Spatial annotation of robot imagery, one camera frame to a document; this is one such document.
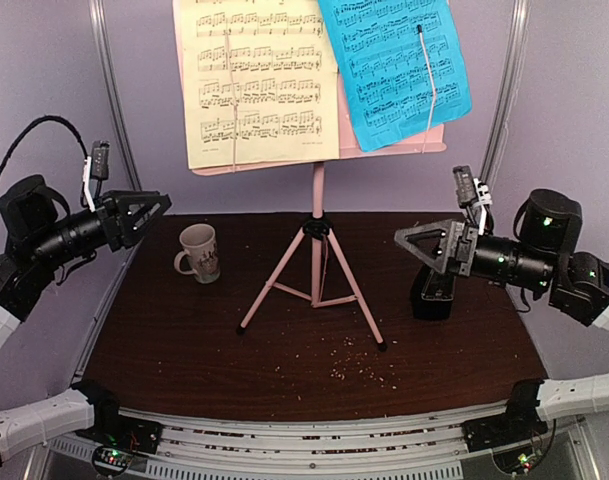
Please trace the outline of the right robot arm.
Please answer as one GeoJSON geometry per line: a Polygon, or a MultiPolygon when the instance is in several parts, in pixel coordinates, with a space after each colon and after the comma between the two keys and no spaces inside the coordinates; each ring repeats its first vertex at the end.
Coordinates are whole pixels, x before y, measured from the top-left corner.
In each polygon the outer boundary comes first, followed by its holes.
{"type": "MultiPolygon", "coordinates": [[[[549,306],[586,327],[609,332],[609,263],[576,248],[580,204],[550,189],[535,189],[514,219],[513,239],[481,233],[469,222],[446,220],[399,229],[395,243],[440,275],[479,277],[548,298],[549,306]]],[[[609,411],[609,373],[514,385],[497,419],[514,442],[535,422],[609,411]]]]}

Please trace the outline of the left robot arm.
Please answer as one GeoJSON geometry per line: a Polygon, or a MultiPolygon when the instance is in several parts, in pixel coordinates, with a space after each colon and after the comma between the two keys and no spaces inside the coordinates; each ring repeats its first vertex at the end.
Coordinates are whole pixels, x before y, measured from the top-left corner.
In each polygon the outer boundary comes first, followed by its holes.
{"type": "MultiPolygon", "coordinates": [[[[56,272],[92,262],[99,248],[130,249],[170,208],[171,200],[156,191],[109,191],[77,213],[44,178],[31,175],[0,198],[7,229],[0,254],[0,350],[25,322],[56,272]]],[[[74,431],[92,431],[107,444],[128,433],[115,395],[95,381],[79,381],[62,393],[0,411],[0,468],[19,452],[74,431]]]]}

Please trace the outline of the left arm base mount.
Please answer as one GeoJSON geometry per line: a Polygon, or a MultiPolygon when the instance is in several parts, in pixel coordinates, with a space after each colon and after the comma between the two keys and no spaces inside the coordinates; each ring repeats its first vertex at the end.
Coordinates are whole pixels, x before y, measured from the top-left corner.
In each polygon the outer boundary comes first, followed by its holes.
{"type": "Polygon", "coordinates": [[[155,454],[162,430],[159,422],[107,410],[99,412],[91,427],[77,430],[75,434],[120,451],[155,454]]]}

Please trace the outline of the blue sheet music page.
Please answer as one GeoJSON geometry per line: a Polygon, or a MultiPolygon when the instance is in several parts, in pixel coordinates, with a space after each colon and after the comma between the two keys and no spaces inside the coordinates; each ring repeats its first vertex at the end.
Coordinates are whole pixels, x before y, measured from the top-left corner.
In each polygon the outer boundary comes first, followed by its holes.
{"type": "Polygon", "coordinates": [[[472,110],[446,1],[322,1],[360,149],[374,152],[472,110]]]}

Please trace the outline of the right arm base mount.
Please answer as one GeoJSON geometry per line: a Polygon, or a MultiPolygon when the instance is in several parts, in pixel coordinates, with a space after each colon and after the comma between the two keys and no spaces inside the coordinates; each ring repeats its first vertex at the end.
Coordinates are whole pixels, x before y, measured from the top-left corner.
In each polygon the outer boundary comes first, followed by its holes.
{"type": "Polygon", "coordinates": [[[535,414],[508,414],[468,420],[461,425],[470,453],[503,447],[548,432],[548,425],[535,414]]]}

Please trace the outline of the black metronome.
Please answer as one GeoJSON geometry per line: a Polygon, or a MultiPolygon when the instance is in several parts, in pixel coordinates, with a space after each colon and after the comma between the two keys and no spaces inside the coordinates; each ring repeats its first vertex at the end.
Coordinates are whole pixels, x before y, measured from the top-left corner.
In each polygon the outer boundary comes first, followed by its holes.
{"type": "Polygon", "coordinates": [[[454,302],[455,276],[440,274],[424,265],[410,289],[413,317],[422,321],[445,321],[454,302]]]}

